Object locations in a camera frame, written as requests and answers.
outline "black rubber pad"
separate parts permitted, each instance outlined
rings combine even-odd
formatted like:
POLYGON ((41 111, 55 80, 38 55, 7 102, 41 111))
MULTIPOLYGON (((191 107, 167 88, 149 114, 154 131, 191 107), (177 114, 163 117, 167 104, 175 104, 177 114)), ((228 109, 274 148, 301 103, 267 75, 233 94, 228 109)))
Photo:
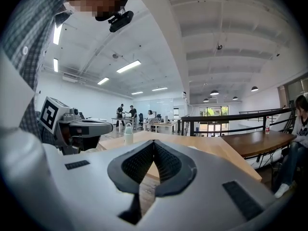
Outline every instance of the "black rubber pad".
POLYGON ((74 162, 74 163, 70 163, 70 164, 66 164, 65 167, 70 170, 70 169, 74 169, 77 167, 82 167, 85 165, 90 164, 87 160, 83 160, 83 161, 79 161, 79 162, 74 162))
POLYGON ((224 183, 222 186, 247 221, 263 212, 262 207, 236 181, 224 183))

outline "white sneaker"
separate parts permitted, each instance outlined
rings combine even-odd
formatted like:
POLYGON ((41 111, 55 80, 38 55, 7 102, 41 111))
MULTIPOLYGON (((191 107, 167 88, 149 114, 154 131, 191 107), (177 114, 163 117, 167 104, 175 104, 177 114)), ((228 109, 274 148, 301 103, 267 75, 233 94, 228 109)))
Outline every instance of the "white sneaker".
POLYGON ((283 183, 280 185, 280 188, 278 189, 278 191, 275 193, 275 197, 276 198, 280 198, 282 195, 284 195, 284 193, 286 191, 288 191, 290 188, 290 186, 288 186, 287 184, 283 183))

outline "person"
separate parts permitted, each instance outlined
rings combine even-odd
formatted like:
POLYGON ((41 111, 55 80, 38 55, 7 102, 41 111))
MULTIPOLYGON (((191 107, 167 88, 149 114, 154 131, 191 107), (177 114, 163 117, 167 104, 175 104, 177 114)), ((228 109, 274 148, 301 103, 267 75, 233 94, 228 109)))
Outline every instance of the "person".
POLYGON ((146 120, 144 122, 145 123, 144 130, 148 131, 148 125, 147 124, 150 122, 150 119, 153 119, 153 118, 155 118, 155 116, 154 116, 152 110, 149 110, 148 111, 148 118, 146 118, 146 120))
POLYGON ((125 112, 127 114, 131 113, 131 118, 134 119, 134 128, 136 129, 136 124, 137 124, 137 110, 134 108, 133 105, 130 106, 130 111, 129 112, 125 112))
POLYGON ((281 170, 277 176, 274 187, 280 185, 275 193, 276 198, 280 198, 290 188, 293 181, 293 175, 296 170, 296 165, 299 162, 305 161, 308 155, 308 102, 301 95, 295 101, 297 118, 295 120, 292 134, 296 138, 291 142, 289 154, 284 158, 281 170))
MULTIPOLYGON (((117 110, 116 110, 116 117, 117 118, 123 118, 123 116, 122 116, 124 114, 123 107, 124 107, 124 104, 121 104, 121 106, 117 108, 117 110)), ((119 127, 119 120, 116 121, 115 127, 116 128, 119 127)))
MULTIPOLYGON (((38 73, 43 66, 54 27, 59 27, 75 11, 89 12, 103 21, 124 9, 128 0, 21 0, 11 14, 0 42, 3 53, 13 67, 36 92, 38 73)), ((44 137, 37 122, 34 98, 28 105, 20 128, 34 134, 41 142, 54 144, 51 133, 44 137)))

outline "wooden table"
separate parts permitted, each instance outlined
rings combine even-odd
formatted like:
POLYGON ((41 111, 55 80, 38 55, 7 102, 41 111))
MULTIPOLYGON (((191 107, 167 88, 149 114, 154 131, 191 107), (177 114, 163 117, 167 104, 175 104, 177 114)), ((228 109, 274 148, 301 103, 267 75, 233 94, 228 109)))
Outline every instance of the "wooden table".
POLYGON ((295 135, 270 131, 265 134, 264 131, 222 136, 221 138, 227 142, 242 157, 261 155, 269 153, 276 149, 287 146, 295 135))
POLYGON ((169 134, 172 134, 172 127, 175 125, 178 125, 178 121, 171 121, 170 123, 144 123, 143 124, 143 130, 145 130, 145 125, 148 126, 155 126, 155 131, 156 133, 158 133, 157 131, 157 127, 165 127, 165 128, 169 128, 169 134))
MULTIPOLYGON (((126 117, 126 118, 111 118, 111 120, 118 120, 118 121, 125 121, 125 124, 126 124, 126 121, 130 121, 132 120, 132 129, 134 128, 134 118, 131 118, 131 117, 126 117)), ((121 124, 119 122, 119 132, 121 132, 121 124)))
MULTIPOLYGON (((161 140, 175 144, 194 146, 201 151, 225 158, 256 180, 262 180, 261 176, 221 137, 187 137, 162 133, 151 133, 146 131, 134 133, 135 143, 147 140, 161 140)), ((107 150, 118 148, 124 146, 124 137, 101 141, 99 144, 107 150)), ((159 178, 158 170, 154 163, 148 171, 148 176, 155 179, 159 178)))

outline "man in black shirt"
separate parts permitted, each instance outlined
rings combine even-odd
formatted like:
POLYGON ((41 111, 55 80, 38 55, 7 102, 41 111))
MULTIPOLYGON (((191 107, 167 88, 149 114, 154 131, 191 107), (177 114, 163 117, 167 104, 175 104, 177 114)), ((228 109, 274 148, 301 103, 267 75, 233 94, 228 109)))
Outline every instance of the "man in black shirt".
POLYGON ((134 119, 134 129, 136 129, 136 124, 137 124, 137 110, 134 108, 133 105, 130 106, 130 111, 129 112, 126 112, 127 114, 128 113, 131 113, 131 118, 134 119))
MULTIPOLYGON (((123 106, 124 106, 124 104, 121 104, 121 106, 117 108, 117 110, 116 110, 116 117, 117 117, 117 118, 123 118, 123 117, 122 117, 122 114, 123 114, 123 106)), ((116 128, 119 127, 119 120, 116 121, 116 126, 115 126, 115 127, 116 127, 116 128)))

